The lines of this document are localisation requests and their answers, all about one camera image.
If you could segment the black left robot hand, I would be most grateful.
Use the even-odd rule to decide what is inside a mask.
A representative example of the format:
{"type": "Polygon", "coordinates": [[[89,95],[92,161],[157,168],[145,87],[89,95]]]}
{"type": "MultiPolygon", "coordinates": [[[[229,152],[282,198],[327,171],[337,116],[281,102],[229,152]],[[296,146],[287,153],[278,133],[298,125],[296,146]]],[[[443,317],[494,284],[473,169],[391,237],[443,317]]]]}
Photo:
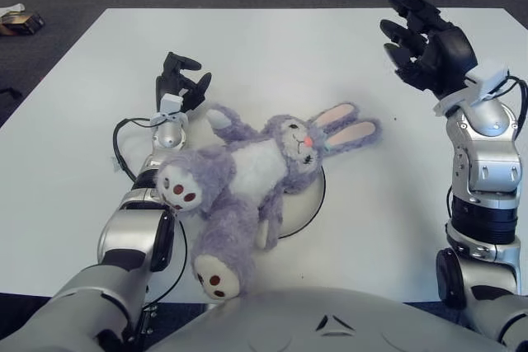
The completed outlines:
{"type": "Polygon", "coordinates": [[[198,82],[182,74],[182,70],[199,71],[202,66],[194,59],[169,52],[163,63],[163,71],[156,78],[156,106],[160,110],[161,100],[165,94],[179,96],[182,90],[183,103],[181,111],[187,113],[195,110],[205,101],[205,93],[210,85],[212,74],[206,73],[198,82]]]}

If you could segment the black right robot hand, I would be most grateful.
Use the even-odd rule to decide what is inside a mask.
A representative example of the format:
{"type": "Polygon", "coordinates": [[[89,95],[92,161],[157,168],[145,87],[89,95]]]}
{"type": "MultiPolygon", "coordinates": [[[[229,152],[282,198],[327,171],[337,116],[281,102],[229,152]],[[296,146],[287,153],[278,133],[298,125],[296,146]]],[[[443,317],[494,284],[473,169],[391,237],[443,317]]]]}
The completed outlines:
{"type": "Polygon", "coordinates": [[[478,65],[465,33],[444,20],[427,0],[388,1],[406,21],[405,26],[387,19],[379,23],[389,40],[384,50],[397,76],[420,91],[431,91],[439,100],[464,89],[466,73],[478,65]]]}

